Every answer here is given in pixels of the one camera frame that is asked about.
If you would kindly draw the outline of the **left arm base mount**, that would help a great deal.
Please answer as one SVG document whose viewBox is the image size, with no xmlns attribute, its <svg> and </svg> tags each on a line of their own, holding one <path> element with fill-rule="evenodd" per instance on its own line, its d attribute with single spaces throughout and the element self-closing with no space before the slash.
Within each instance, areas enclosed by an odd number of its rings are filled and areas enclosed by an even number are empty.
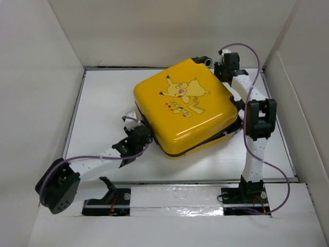
<svg viewBox="0 0 329 247">
<path fill-rule="evenodd" d="M 107 193 L 101 199 L 84 201 L 82 215 L 123 217 L 130 215 L 130 188 L 117 188 L 107 177 L 99 177 L 107 186 Z"/>
</svg>

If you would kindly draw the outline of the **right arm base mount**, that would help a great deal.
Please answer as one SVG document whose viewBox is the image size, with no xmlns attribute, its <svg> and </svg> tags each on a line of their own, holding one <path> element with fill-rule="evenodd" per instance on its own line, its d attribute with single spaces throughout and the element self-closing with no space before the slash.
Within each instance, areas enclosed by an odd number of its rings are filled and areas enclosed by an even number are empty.
<svg viewBox="0 0 329 247">
<path fill-rule="evenodd" d="M 224 215 L 270 215 L 263 180 L 247 182 L 241 176 L 238 187 L 221 188 L 217 200 L 225 205 Z"/>
</svg>

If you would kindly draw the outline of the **yellow hard-shell suitcase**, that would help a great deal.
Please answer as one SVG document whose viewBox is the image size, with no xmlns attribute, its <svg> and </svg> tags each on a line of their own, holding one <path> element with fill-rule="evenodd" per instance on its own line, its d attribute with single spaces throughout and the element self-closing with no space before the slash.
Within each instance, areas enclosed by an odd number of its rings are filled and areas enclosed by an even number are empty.
<svg viewBox="0 0 329 247">
<path fill-rule="evenodd" d="M 169 157 L 231 137 L 242 127 L 233 94 L 210 70 L 212 59 L 195 57 L 138 83 L 135 104 Z"/>
</svg>

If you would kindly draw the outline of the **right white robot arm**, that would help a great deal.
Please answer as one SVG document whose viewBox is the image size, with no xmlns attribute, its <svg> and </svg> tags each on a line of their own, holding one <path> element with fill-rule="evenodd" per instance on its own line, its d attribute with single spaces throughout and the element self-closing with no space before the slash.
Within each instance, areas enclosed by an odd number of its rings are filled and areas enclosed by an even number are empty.
<svg viewBox="0 0 329 247">
<path fill-rule="evenodd" d="M 255 88 L 244 69 L 240 69 L 240 56 L 228 49 L 219 51 L 220 59 L 214 65 L 214 74 L 226 82 L 240 96 L 231 102 L 244 112 L 243 134 L 246 147 L 245 166 L 237 188 L 222 188 L 220 199 L 224 203 L 250 203 L 264 189 L 263 159 L 268 139 L 276 126 L 277 102 Z"/>
</svg>

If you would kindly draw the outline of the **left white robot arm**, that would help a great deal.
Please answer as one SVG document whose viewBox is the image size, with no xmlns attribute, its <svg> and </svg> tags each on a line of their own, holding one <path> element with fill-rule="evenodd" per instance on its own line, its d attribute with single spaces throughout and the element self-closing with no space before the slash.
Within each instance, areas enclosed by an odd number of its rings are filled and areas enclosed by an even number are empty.
<svg viewBox="0 0 329 247">
<path fill-rule="evenodd" d="M 40 204 L 52 214 L 59 214 L 72 204 L 80 183 L 108 170 L 124 167 L 142 156 L 152 142 L 151 129 L 137 126 L 124 130 L 126 138 L 101 154 L 53 161 L 35 186 Z"/>
</svg>

